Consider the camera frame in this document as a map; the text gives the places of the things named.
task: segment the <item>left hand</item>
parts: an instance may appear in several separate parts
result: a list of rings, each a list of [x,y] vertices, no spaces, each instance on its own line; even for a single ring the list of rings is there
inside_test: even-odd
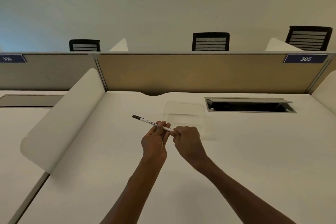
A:
[[[151,163],[163,164],[167,158],[166,142],[169,132],[163,127],[170,128],[170,123],[157,121],[157,127],[153,126],[141,140],[143,148],[143,160]]]

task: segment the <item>office chair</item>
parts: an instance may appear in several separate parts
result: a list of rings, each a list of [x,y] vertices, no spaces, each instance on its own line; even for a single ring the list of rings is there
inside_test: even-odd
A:
[[[72,39],[69,41],[70,52],[100,52],[100,40]]]
[[[230,34],[227,32],[194,33],[192,51],[228,51]]]
[[[289,26],[286,43],[304,51],[326,51],[331,27]]]

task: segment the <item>desk surface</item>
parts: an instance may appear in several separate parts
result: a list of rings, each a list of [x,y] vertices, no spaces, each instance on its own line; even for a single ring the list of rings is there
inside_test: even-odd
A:
[[[3,90],[0,97],[65,93]],[[14,223],[46,178],[44,170],[21,154],[20,143],[48,111],[47,108],[0,108],[0,223]]]
[[[19,224],[99,223],[142,156],[150,127],[166,102],[205,105],[204,97],[283,97],[290,113],[208,112],[203,139],[228,175],[298,224],[336,219],[336,117],[307,94],[107,92],[41,188]],[[138,223],[241,223],[216,188],[167,143],[168,157]]]

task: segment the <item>blue sign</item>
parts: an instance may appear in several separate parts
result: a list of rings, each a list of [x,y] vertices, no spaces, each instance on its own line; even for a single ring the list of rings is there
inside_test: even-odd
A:
[[[284,63],[323,63],[327,54],[288,54]]]
[[[0,63],[26,63],[22,54],[0,54]]]

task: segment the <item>white pen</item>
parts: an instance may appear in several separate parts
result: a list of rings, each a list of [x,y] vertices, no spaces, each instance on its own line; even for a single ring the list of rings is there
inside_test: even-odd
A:
[[[143,122],[146,122],[146,123],[148,123],[148,124],[151,124],[151,125],[153,125],[153,126],[156,126],[156,127],[158,126],[156,123],[154,123],[154,122],[152,122],[152,121],[149,121],[149,120],[146,120],[146,119],[144,119],[144,118],[141,118],[141,117],[139,117],[139,116],[132,115],[132,117],[135,118],[135,119],[137,119],[137,120],[141,120],[141,121],[143,121]],[[164,130],[167,130],[167,131],[174,131],[174,129],[166,128],[166,127],[163,127],[163,129],[164,129]]]

